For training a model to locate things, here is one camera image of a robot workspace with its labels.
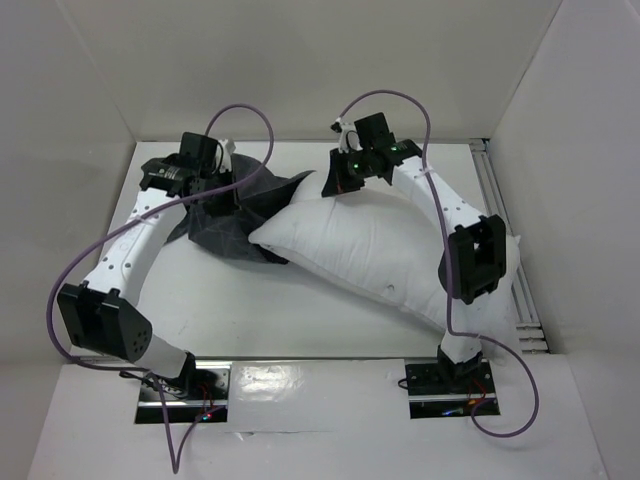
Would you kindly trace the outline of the dark grey checked pillowcase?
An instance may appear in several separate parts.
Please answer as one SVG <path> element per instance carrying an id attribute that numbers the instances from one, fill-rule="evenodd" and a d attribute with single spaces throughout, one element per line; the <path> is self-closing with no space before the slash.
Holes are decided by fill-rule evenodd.
<path id="1" fill-rule="evenodd" d="M 259 168 L 255 158 L 233 154 L 230 167 L 213 160 L 171 154 L 153 158 L 142 166 L 142 187 L 167 190 L 179 197 L 243 182 Z M 311 174 L 309 170 L 281 177 L 265 168 L 251 182 L 186 206 L 183 219 L 171 230 L 169 243 L 187 237 L 205 251 L 226 259 L 285 264 L 287 261 L 249 242 L 249 235 L 288 206 Z"/>

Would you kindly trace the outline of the white pillow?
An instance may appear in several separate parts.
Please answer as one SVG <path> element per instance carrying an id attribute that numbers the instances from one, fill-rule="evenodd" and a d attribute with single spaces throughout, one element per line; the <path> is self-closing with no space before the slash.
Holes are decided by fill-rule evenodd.
<path id="1" fill-rule="evenodd" d="M 322 197 L 326 175 L 300 182 L 249 240 L 357 295 L 446 328 L 441 233 L 408 201 L 376 190 Z"/>

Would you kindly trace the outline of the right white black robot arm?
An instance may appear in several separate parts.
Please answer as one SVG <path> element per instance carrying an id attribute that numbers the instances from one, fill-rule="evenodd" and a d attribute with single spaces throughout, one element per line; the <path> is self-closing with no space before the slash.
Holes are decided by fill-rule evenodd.
<path id="1" fill-rule="evenodd" d="M 426 150 L 412 140 L 397 139 L 383 114 L 354 123 L 336 119 L 331 129 L 338 145 L 330 152 L 323 196 L 356 192 L 367 179 L 381 178 L 441 230 L 438 278 L 446 294 L 445 334 L 437 351 L 436 379 L 444 390 L 460 391 L 480 367 L 480 325 L 506 274 L 505 223 L 464 201 L 435 172 Z"/>

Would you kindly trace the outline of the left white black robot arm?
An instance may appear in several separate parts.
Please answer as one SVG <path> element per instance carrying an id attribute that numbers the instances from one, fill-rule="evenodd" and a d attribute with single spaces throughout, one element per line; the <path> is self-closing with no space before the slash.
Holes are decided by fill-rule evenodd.
<path id="1" fill-rule="evenodd" d="M 137 304 L 158 254 L 193 206 L 192 195 L 229 184 L 234 151 L 230 139 L 186 132 L 177 152 L 145 162 L 127 230 L 80 284 L 66 283 L 57 295 L 74 346 L 153 374 L 153 385 L 176 399 L 216 377 L 198 370 L 192 353 L 154 334 Z"/>

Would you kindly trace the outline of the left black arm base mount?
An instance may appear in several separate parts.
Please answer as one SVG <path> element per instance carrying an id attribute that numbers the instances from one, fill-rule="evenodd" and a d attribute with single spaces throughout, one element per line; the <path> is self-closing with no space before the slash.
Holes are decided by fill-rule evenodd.
<path id="1" fill-rule="evenodd" d="M 170 424 L 187 424 L 198 419 L 201 423 L 226 423 L 228 420 L 229 367 L 198 368 L 186 390 L 177 388 L 158 376 L 120 372 L 126 380 L 139 382 L 135 423 L 140 425 L 164 422 L 161 394 L 163 392 L 167 419 Z"/>

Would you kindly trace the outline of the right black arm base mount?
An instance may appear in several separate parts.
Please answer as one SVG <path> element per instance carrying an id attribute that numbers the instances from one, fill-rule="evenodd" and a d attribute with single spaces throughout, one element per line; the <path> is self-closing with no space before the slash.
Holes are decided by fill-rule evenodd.
<path id="1" fill-rule="evenodd" d="M 435 358 L 408 359 L 397 385 L 408 395 L 409 415 L 413 420 L 469 417 L 474 408 L 477 416 L 500 414 L 487 360 L 469 376 L 449 382 L 441 376 Z"/>

